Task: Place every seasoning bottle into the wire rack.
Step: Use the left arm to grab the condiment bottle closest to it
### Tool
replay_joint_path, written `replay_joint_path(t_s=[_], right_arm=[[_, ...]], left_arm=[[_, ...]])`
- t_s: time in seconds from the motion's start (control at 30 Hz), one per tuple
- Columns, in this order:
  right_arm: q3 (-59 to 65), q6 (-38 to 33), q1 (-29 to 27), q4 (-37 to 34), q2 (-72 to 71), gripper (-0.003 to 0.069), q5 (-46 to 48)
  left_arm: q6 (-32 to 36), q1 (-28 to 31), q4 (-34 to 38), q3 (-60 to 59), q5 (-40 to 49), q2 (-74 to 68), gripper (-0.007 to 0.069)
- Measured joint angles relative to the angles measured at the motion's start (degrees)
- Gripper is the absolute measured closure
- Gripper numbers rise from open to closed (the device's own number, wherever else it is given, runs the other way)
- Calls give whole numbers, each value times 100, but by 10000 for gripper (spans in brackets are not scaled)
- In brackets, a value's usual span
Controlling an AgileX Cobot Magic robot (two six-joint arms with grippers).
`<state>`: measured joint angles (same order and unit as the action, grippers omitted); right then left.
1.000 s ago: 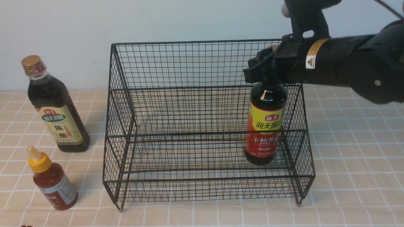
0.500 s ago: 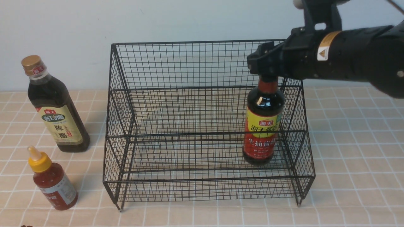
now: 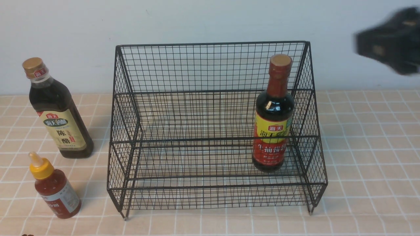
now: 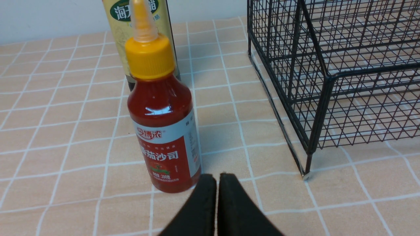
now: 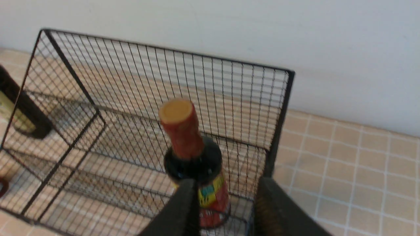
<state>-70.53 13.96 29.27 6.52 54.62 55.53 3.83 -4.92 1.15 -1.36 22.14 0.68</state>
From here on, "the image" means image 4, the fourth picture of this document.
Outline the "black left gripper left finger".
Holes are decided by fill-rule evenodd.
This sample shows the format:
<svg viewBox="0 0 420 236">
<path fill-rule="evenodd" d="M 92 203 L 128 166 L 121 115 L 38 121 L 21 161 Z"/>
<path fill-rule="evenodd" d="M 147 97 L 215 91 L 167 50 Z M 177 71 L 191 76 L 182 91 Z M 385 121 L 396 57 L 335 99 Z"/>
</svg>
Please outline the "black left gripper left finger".
<svg viewBox="0 0 420 236">
<path fill-rule="evenodd" d="M 211 174 L 199 177 L 197 185 L 177 215 L 160 236 L 213 236 L 215 233 L 217 183 Z"/>
</svg>

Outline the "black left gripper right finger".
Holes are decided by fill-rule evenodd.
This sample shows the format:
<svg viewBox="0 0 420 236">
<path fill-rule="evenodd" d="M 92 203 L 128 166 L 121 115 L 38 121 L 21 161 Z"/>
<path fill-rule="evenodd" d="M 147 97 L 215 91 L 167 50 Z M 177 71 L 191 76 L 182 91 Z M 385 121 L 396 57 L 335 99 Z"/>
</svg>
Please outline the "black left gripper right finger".
<svg viewBox="0 0 420 236">
<path fill-rule="evenodd" d="M 232 173 L 221 173 L 217 210 L 219 236 L 282 236 Z"/>
</svg>

